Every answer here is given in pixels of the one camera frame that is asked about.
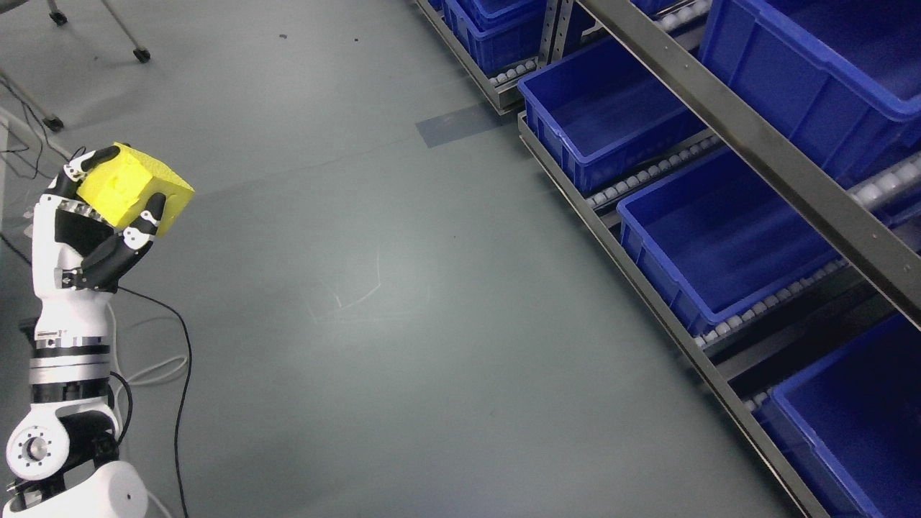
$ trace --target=yellow foam block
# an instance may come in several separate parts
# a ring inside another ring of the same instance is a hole
[[[167,233],[195,190],[163,162],[115,143],[121,152],[87,175],[77,193],[113,227],[124,229],[144,210],[153,193],[167,197],[157,235]]]

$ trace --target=black cable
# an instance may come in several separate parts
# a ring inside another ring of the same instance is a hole
[[[153,297],[148,297],[143,293],[138,293],[133,289],[121,288],[121,290],[131,293],[132,295],[139,297],[144,300],[149,300],[155,303],[157,306],[160,306],[167,311],[176,315],[176,318],[179,319],[179,323],[182,325],[182,334],[185,335],[185,346],[186,352],[189,355],[189,360],[185,364],[185,383],[182,385],[182,396],[179,399],[179,410],[176,412],[176,426],[173,429],[173,461],[176,464],[176,479],[179,481],[179,497],[182,504],[182,514],[185,518],[189,518],[189,510],[185,505],[185,489],[182,487],[182,473],[179,467],[179,425],[182,420],[182,409],[185,408],[185,396],[189,393],[189,380],[192,378],[192,340],[189,338],[189,328],[185,324],[185,319],[182,318],[182,315],[174,310],[165,302],[161,302]]]
[[[14,98],[16,98],[16,100],[18,100],[20,104],[22,104],[22,114],[23,114],[23,118],[26,120],[26,121],[25,121],[25,122],[26,122],[26,126],[29,127],[29,130],[30,130],[33,134],[35,134],[35,136],[38,136],[38,135],[39,135],[39,133],[38,133],[37,131],[35,131],[35,129],[32,127],[32,123],[29,122],[29,115],[31,114],[31,115],[32,115],[32,118],[35,119],[35,122],[38,123],[39,129],[41,129],[41,135],[42,135],[42,136],[44,137],[44,139],[45,139],[44,142],[42,142],[41,139],[39,139],[39,154],[38,154],[38,156],[35,158],[35,174],[32,176],[32,180],[35,180],[35,178],[37,178],[37,177],[39,177],[39,176],[41,176],[42,178],[46,178],[46,179],[48,179],[48,180],[51,180],[51,179],[52,179],[51,176],[45,176],[44,174],[41,174],[41,171],[39,170],[39,162],[41,161],[41,154],[44,153],[44,151],[45,151],[45,142],[49,142],[49,140],[48,140],[48,132],[45,131],[45,126],[44,126],[44,124],[42,123],[42,121],[41,121],[41,119],[39,118],[39,116],[35,114],[35,111],[32,110],[32,107],[31,107],[24,99],[22,99],[22,97],[20,97],[19,94],[17,94],[15,90],[13,90],[13,87],[11,87],[11,86],[9,85],[9,83],[7,83],[7,82],[4,81],[4,80],[0,80],[0,85],[3,85],[4,88],[6,88],[6,90],[9,91],[10,95],[12,95]]]
[[[118,380],[119,383],[124,387],[124,392],[128,394],[128,415],[124,418],[124,425],[122,425],[122,433],[118,435],[118,440],[115,442],[119,446],[122,445],[122,439],[124,439],[124,434],[128,433],[128,427],[131,425],[131,415],[134,413],[134,396],[131,394],[131,385],[128,384],[128,380],[125,380],[121,374],[116,371],[110,371],[109,374]]]
[[[27,265],[32,266],[32,261],[24,253],[20,252],[19,248],[13,246],[13,243],[9,242],[9,239],[6,238],[4,233],[0,233],[0,240],[3,240],[6,246],[8,246],[9,249],[13,251],[13,253],[19,256],[19,259],[25,261]]]
[[[13,153],[13,156],[22,160],[22,157],[20,157],[16,153]],[[17,178],[25,178],[26,180],[35,180],[35,177],[28,176],[27,174],[22,174],[21,172],[19,172],[19,170],[16,169],[16,167],[13,166],[13,164],[9,163],[9,160],[7,160],[6,157],[3,156],[3,154],[0,154],[0,160],[2,160],[11,171],[13,171],[13,175],[16,176]]]
[[[6,235],[4,235],[3,232],[0,232],[0,240],[3,240],[3,243],[7,247],[9,247],[9,249],[12,250],[13,253],[18,255],[19,258],[22,259],[27,265],[29,266],[32,265],[32,262],[30,261],[30,259],[23,252],[21,252],[18,248],[13,246],[13,243],[11,243],[9,239],[6,238]],[[161,302],[160,300],[154,299],[153,297],[148,297],[147,295],[134,291],[133,289],[121,288],[121,290],[127,293],[131,293],[132,295],[138,298],[149,300],[150,302],[155,303],[157,306],[165,308],[167,311],[176,315],[176,318],[179,319],[179,323],[182,325],[182,334],[185,336],[185,346],[186,346],[186,352],[189,355],[189,360],[186,362],[186,366],[185,366],[185,383],[182,385],[182,396],[180,397],[180,400],[179,400],[179,409],[176,411],[176,426],[175,428],[173,428],[173,461],[175,462],[175,465],[176,465],[176,480],[179,482],[179,496],[180,496],[180,502],[182,504],[182,514],[183,516],[185,516],[185,518],[189,518],[189,510],[185,504],[185,488],[182,486],[182,473],[180,471],[180,463],[179,463],[179,427],[180,427],[180,422],[182,420],[182,410],[185,408],[185,398],[186,398],[186,395],[189,393],[189,380],[192,378],[192,340],[189,338],[189,327],[186,325],[185,319],[182,318],[182,315],[176,310],[174,310],[172,306],[170,306],[166,302]],[[122,379],[122,377],[117,375],[115,372],[113,372],[112,374],[116,375],[120,380]],[[125,385],[124,390],[126,393],[128,393],[128,405],[129,405],[128,406],[128,418],[125,420],[125,426],[124,426],[124,428],[127,430],[128,421],[131,419],[132,402],[131,402],[131,392],[130,392],[131,389],[128,387],[128,382],[124,382],[124,385]]]
[[[39,174],[38,174],[37,172],[35,172],[35,164],[29,162],[29,161],[26,160],[26,159],[23,159],[23,158],[22,158],[22,155],[19,154],[20,152],[21,152],[21,151],[15,151],[15,152],[10,153],[10,155],[13,155],[14,157],[16,157],[17,159],[19,159],[20,161],[22,161],[22,163],[24,163],[24,164],[26,164],[27,166],[29,166],[29,169],[32,170],[32,174],[31,174],[31,175],[29,175],[29,174],[21,174],[21,173],[19,173],[19,171],[16,171],[15,168],[13,169],[13,174],[15,174],[15,175],[16,175],[17,177],[19,177],[19,178],[24,178],[24,179],[26,179],[26,180],[35,180],[36,178],[39,177]],[[6,162],[6,165],[8,165],[8,166],[10,166],[10,167],[13,166],[13,164],[9,163],[8,160],[4,160],[4,162]]]

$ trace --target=blue plastic bin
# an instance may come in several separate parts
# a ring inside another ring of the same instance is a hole
[[[662,9],[678,3],[678,0],[632,0],[639,10],[648,15],[654,15]]]
[[[611,39],[525,77],[519,91],[528,127],[582,194],[705,127]]]
[[[832,516],[921,513],[921,333],[902,316],[780,383],[755,410]]]
[[[700,60],[844,187],[921,140],[921,2],[716,0]]]
[[[479,29],[457,0],[444,0],[444,4],[448,27],[487,75],[501,72],[512,63],[536,56],[541,47],[542,11],[527,13],[526,16],[495,28]]]
[[[546,0],[458,0],[477,29],[494,29],[547,6]]]
[[[837,254],[729,149],[627,196],[621,244],[692,335]]]

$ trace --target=gray floor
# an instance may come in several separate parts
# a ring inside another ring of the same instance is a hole
[[[148,65],[61,4],[64,29],[0,17],[0,63],[68,147],[130,142],[198,190],[123,281],[192,330],[192,516],[791,513],[515,125],[426,145],[416,123],[483,100],[411,2],[118,2]],[[19,246],[40,188],[7,175]],[[0,266],[5,437],[38,304]],[[163,311],[114,306],[126,371],[181,351]],[[126,451],[174,512],[180,388],[136,390]]]

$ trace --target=black wheel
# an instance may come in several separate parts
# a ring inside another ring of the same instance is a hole
[[[41,121],[45,123],[46,126],[48,126],[48,129],[55,133],[64,129],[64,123],[62,123],[61,119],[57,117],[54,117],[53,119],[41,119]]]
[[[150,61],[150,51],[148,49],[134,49],[134,57],[141,63]]]
[[[61,27],[63,24],[67,23],[67,17],[64,16],[64,13],[61,11],[52,11],[48,13],[48,16],[54,21],[54,24],[58,27]]]

